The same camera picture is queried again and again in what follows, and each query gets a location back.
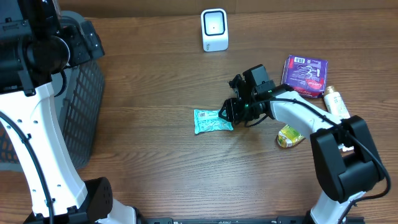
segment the barcode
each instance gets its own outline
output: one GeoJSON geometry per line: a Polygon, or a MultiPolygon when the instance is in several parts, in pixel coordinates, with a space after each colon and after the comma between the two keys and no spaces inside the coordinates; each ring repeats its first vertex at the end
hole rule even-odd
{"type": "Polygon", "coordinates": [[[304,62],[305,62],[305,59],[304,59],[304,58],[294,57],[294,62],[304,63],[304,62]]]}

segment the brown background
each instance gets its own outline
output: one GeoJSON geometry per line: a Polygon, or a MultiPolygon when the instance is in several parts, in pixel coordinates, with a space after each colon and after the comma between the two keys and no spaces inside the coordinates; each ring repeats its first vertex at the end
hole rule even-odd
{"type": "MultiPolygon", "coordinates": [[[[392,177],[387,197],[350,215],[398,222],[397,9],[230,14],[229,49],[208,54],[198,16],[93,23],[106,51],[99,60],[106,86],[83,180],[106,176],[114,197],[147,217],[305,214],[321,191],[308,140],[281,149],[275,136],[283,124],[273,120],[193,133],[193,110],[219,109],[233,96],[227,81],[235,74],[263,63],[279,83],[284,60],[297,54],[329,61],[328,84],[367,121],[392,177]]],[[[25,177],[0,172],[0,181],[0,223],[21,223],[31,212],[25,177]]]]}
{"type": "Polygon", "coordinates": [[[197,15],[212,7],[227,13],[389,9],[396,0],[59,0],[62,10],[86,17],[197,15]]]}

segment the blue packet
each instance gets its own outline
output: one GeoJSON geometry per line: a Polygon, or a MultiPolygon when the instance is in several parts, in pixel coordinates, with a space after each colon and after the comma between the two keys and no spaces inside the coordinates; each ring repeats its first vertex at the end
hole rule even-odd
{"type": "Polygon", "coordinates": [[[228,130],[232,131],[232,123],[218,117],[220,110],[194,110],[193,115],[195,117],[195,134],[217,131],[217,130],[228,130]]]}

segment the white bottle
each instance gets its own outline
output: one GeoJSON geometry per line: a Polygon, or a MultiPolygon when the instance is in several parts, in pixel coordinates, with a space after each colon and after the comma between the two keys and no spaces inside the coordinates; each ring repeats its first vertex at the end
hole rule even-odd
{"type": "MultiPolygon", "coordinates": [[[[334,86],[326,87],[325,94],[323,95],[323,100],[325,101],[329,113],[337,115],[341,119],[348,119],[351,117],[340,93],[335,90],[334,86]]],[[[343,152],[353,149],[354,147],[343,147],[343,152]]]]}

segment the beige bottle cap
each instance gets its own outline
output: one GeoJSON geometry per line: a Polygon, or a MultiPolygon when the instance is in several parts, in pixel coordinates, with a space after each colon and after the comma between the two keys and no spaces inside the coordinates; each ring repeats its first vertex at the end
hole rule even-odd
{"type": "Polygon", "coordinates": [[[325,94],[324,94],[324,96],[326,96],[326,95],[329,94],[329,93],[334,93],[334,92],[336,92],[335,87],[334,87],[334,86],[328,86],[328,87],[326,87],[326,89],[325,89],[325,94]]]}

